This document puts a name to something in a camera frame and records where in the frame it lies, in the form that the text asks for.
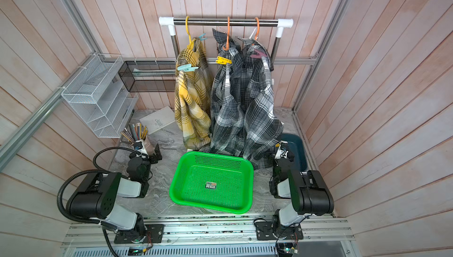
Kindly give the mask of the orange hanger left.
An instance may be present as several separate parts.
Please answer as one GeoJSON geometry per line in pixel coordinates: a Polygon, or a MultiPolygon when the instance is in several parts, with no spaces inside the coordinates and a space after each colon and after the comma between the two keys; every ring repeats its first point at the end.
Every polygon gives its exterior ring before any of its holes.
{"type": "Polygon", "coordinates": [[[230,49],[230,16],[227,17],[227,31],[226,31],[226,43],[223,46],[224,51],[230,49]]]}

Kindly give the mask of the grey plaid shirt right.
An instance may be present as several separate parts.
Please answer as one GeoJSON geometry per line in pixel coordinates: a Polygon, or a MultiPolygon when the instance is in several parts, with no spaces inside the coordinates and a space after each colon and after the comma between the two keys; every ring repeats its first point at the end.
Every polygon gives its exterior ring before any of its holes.
{"type": "Polygon", "coordinates": [[[271,152],[284,130],[284,124],[274,114],[274,91],[271,72],[273,65],[265,47],[258,41],[243,38],[243,72],[247,73],[245,104],[245,146],[243,158],[249,160],[255,170],[272,166],[271,152]],[[265,52],[268,57],[250,58],[254,50],[265,52]]]}

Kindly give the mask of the yellow plastic hanger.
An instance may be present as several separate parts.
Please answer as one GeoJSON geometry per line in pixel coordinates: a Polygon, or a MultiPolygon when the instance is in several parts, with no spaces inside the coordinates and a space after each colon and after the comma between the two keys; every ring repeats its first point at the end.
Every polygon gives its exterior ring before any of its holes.
{"type": "Polygon", "coordinates": [[[185,30],[186,30],[186,34],[188,35],[188,38],[189,38],[189,44],[192,44],[192,35],[190,33],[190,30],[189,30],[189,24],[188,24],[188,21],[190,19],[190,16],[187,15],[186,18],[185,18],[185,30]]]}

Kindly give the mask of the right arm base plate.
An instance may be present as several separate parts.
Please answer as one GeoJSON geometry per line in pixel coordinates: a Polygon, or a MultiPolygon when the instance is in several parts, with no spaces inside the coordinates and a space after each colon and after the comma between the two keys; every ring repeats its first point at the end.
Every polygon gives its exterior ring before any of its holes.
{"type": "Polygon", "coordinates": [[[300,224],[283,226],[276,221],[269,222],[263,218],[255,219],[252,223],[258,240],[303,239],[300,224]]]}

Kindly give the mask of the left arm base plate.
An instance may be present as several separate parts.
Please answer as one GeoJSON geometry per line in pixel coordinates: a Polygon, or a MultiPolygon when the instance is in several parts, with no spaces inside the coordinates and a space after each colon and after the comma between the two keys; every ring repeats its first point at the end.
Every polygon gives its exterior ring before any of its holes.
{"type": "Polygon", "coordinates": [[[144,224],[128,231],[118,231],[114,244],[159,244],[162,242],[164,224],[144,224]]]}

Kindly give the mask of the black mesh shelf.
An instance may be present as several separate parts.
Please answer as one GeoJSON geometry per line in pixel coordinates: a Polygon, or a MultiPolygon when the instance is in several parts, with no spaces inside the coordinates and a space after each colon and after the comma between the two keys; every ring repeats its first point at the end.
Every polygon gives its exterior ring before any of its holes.
{"type": "Polygon", "coordinates": [[[125,61],[118,75],[131,93],[174,92],[174,61],[125,61]]]}

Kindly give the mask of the yellow clothespin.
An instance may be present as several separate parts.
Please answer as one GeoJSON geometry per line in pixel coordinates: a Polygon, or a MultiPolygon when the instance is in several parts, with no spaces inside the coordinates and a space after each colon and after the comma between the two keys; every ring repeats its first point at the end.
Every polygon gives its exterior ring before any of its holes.
{"type": "Polygon", "coordinates": [[[232,61],[227,59],[227,58],[224,58],[224,57],[220,57],[218,56],[217,59],[215,60],[215,62],[217,64],[221,64],[221,65],[227,65],[227,64],[231,64],[232,61]]]}

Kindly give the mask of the green plastic basket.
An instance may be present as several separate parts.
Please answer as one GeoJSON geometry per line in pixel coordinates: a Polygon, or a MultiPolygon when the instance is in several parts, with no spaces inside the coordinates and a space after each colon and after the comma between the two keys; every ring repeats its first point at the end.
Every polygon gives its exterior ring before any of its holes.
{"type": "Polygon", "coordinates": [[[169,197],[178,205],[243,214],[252,206],[254,168],[233,156],[187,152],[178,163],[169,197]]]}

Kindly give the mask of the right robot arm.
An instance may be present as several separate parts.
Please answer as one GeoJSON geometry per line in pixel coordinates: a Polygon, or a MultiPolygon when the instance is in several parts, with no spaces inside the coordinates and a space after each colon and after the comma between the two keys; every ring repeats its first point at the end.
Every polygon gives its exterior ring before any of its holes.
{"type": "Polygon", "coordinates": [[[276,238],[294,235],[302,221],[311,215],[322,216],[334,211],[333,197],[317,170],[299,170],[299,158],[287,141],[275,145],[273,174],[269,181],[275,198],[289,199],[286,207],[276,210],[272,230],[276,238]]]}

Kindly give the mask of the pink pencil cup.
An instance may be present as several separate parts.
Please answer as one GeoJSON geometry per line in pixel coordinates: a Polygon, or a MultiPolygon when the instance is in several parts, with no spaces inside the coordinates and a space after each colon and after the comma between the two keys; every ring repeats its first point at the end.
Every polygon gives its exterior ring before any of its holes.
{"type": "Polygon", "coordinates": [[[154,149],[154,145],[147,139],[146,127],[140,122],[136,124],[127,124],[126,127],[121,131],[121,135],[129,141],[132,149],[133,143],[138,140],[143,140],[145,142],[145,148],[148,155],[151,154],[154,149]]]}

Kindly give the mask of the grey plaid shirt left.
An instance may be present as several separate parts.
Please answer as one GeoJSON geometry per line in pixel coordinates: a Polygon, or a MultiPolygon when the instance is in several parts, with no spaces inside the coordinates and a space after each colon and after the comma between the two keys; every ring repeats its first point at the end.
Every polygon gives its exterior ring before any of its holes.
{"type": "Polygon", "coordinates": [[[226,33],[212,30],[220,64],[211,90],[211,152],[241,157],[244,149],[245,111],[240,82],[244,58],[241,48],[226,33]]]}

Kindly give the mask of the yellow plaid shirt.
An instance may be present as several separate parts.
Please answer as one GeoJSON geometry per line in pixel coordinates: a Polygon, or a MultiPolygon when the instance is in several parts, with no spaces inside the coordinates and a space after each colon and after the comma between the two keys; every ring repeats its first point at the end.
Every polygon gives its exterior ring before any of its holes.
{"type": "Polygon", "coordinates": [[[186,148],[199,150],[210,144],[212,77],[202,41],[192,39],[176,60],[175,121],[183,135],[186,148]],[[193,72],[177,67],[192,64],[193,72]]]}

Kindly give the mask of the grey plaid shirt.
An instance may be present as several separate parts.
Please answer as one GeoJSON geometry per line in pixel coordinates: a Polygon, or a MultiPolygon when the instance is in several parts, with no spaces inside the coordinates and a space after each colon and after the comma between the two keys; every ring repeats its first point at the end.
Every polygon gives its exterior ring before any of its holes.
{"type": "Polygon", "coordinates": [[[241,48],[226,33],[212,30],[220,64],[211,90],[211,152],[241,157],[244,149],[245,111],[240,82],[244,58],[241,48]]]}
{"type": "Polygon", "coordinates": [[[245,146],[243,158],[249,160],[255,170],[272,166],[271,152],[284,130],[284,124],[274,114],[274,91],[271,72],[273,65],[265,47],[258,41],[243,38],[243,72],[247,73],[245,104],[245,146]],[[265,52],[268,57],[250,58],[254,50],[265,52]]]}

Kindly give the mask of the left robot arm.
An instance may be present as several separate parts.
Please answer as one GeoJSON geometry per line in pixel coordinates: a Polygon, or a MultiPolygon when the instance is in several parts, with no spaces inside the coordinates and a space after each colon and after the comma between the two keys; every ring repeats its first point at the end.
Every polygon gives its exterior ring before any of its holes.
{"type": "Polygon", "coordinates": [[[145,147],[136,141],[129,152],[127,175],[108,171],[97,163],[102,152],[93,158],[94,169],[68,178],[57,193],[57,207],[69,220],[101,225],[103,232],[116,234],[117,243],[141,244],[152,240],[152,232],[141,214],[116,203],[117,197],[144,198],[153,174],[151,166],[162,160],[159,145],[145,147]]]}

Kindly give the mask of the metal clothes rack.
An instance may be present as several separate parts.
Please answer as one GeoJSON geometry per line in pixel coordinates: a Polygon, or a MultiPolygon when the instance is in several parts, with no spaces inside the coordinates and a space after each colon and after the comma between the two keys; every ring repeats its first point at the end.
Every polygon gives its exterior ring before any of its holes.
{"type": "Polygon", "coordinates": [[[271,52],[270,60],[274,64],[280,39],[283,36],[283,32],[286,28],[290,29],[294,25],[292,19],[278,19],[278,20],[263,20],[263,19],[231,19],[227,18],[174,18],[174,17],[159,17],[159,25],[167,27],[171,36],[173,50],[175,57],[180,53],[178,40],[176,37],[176,26],[227,26],[227,29],[231,27],[273,27],[277,28],[273,49],[271,52]]]}

